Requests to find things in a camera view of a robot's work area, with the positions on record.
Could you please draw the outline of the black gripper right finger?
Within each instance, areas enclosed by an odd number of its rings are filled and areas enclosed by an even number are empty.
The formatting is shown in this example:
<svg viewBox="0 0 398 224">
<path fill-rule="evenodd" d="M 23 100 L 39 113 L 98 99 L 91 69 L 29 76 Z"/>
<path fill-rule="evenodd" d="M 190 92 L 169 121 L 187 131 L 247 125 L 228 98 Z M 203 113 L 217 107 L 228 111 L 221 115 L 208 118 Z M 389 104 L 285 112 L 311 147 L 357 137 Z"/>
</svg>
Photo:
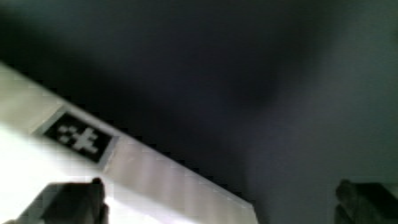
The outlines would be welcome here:
<svg viewBox="0 0 398 224">
<path fill-rule="evenodd" d="M 398 224 L 398 183 L 356 183 L 336 188 L 334 224 Z"/>
</svg>

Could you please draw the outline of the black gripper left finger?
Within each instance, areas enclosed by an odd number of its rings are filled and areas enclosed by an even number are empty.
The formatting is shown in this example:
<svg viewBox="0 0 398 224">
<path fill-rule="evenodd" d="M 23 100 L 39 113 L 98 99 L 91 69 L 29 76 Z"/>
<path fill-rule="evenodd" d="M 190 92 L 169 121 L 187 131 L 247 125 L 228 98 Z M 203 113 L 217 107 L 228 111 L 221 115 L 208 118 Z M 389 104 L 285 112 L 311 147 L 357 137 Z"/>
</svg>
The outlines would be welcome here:
<svg viewBox="0 0 398 224">
<path fill-rule="evenodd" d="M 16 218 L 16 224 L 109 224 L 102 179 L 50 183 Z"/>
</svg>

